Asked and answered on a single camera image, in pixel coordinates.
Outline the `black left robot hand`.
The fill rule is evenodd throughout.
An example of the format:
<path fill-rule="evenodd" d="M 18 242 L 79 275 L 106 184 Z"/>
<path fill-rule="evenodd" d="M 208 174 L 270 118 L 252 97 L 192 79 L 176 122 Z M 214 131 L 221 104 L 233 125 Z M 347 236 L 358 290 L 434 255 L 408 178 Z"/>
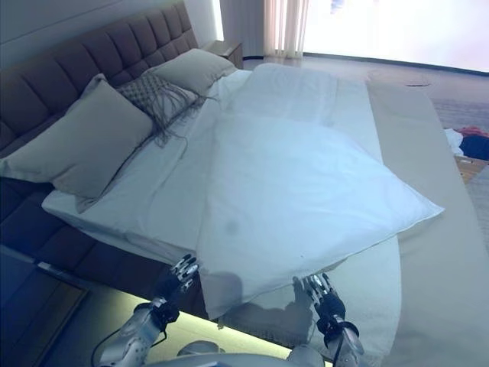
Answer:
<path fill-rule="evenodd" d="M 198 275 L 198 270 L 196 257 L 191 254 L 184 255 L 158 278 L 154 297 L 165 301 L 175 300 L 189 290 Z"/>

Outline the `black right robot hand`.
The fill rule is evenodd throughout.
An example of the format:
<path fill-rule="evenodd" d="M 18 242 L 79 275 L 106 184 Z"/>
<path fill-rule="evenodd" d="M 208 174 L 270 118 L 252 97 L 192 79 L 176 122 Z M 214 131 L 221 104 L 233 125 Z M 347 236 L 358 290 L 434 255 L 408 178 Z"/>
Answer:
<path fill-rule="evenodd" d="M 336 323 L 345 319 L 345 305 L 325 272 L 304 278 L 293 277 L 293 286 L 312 302 L 321 321 Z"/>

